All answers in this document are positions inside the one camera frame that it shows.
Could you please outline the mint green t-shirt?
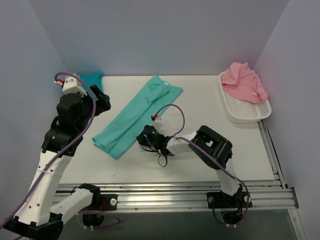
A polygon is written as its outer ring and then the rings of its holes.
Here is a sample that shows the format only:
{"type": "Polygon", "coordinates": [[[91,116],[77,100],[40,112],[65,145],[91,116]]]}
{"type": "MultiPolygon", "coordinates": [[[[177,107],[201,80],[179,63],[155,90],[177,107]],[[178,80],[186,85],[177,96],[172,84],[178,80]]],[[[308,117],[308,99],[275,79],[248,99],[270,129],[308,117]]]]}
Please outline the mint green t-shirt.
{"type": "Polygon", "coordinates": [[[174,103],[182,92],[183,88],[159,76],[151,77],[106,128],[92,138],[93,144],[113,159],[119,159],[136,142],[144,126],[152,124],[151,116],[174,103]]]}

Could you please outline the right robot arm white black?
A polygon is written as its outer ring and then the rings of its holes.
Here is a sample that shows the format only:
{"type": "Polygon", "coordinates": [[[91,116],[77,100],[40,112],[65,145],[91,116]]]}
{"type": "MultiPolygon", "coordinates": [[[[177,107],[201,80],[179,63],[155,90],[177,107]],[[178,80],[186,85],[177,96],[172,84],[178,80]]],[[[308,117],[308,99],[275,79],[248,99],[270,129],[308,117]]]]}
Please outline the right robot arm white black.
{"type": "Polygon", "coordinates": [[[137,136],[139,145],[168,158],[183,153],[195,153],[208,167],[215,170],[220,182],[223,203],[234,206],[240,201],[240,180],[236,177],[232,158],[232,143],[206,125],[183,136],[165,136],[152,125],[146,125],[137,136]]]}

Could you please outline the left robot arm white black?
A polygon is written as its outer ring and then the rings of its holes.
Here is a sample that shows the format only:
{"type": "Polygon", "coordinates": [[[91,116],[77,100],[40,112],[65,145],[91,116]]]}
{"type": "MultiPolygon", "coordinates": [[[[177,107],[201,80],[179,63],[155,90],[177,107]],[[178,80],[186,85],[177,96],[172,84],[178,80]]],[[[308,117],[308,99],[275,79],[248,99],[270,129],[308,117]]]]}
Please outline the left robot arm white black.
{"type": "Polygon", "coordinates": [[[64,224],[83,209],[95,210],[103,198],[98,186],[83,183],[62,202],[52,205],[61,177],[95,116],[111,109],[110,98],[96,86],[64,93],[57,116],[44,136],[36,174],[22,203],[0,225],[33,240],[56,240],[64,224]]]}

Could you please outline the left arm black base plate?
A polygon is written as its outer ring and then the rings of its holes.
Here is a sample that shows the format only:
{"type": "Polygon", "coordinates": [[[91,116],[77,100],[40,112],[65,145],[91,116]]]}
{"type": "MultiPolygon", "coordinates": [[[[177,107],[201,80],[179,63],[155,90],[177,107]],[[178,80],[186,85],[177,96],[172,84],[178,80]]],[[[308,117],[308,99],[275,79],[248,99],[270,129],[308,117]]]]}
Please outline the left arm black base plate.
{"type": "Polygon", "coordinates": [[[84,207],[82,211],[115,211],[118,205],[117,194],[99,194],[93,196],[90,205],[84,207]]]}

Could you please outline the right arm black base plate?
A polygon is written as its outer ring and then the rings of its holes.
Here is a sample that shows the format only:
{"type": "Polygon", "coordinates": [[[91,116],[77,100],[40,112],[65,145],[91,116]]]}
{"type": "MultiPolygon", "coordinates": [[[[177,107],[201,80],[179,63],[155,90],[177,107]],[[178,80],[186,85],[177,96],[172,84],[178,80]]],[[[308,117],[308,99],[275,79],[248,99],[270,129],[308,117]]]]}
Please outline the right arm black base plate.
{"type": "Polygon", "coordinates": [[[226,193],[207,192],[207,204],[210,209],[238,209],[247,206],[247,193],[241,191],[230,196],[226,193]]]}

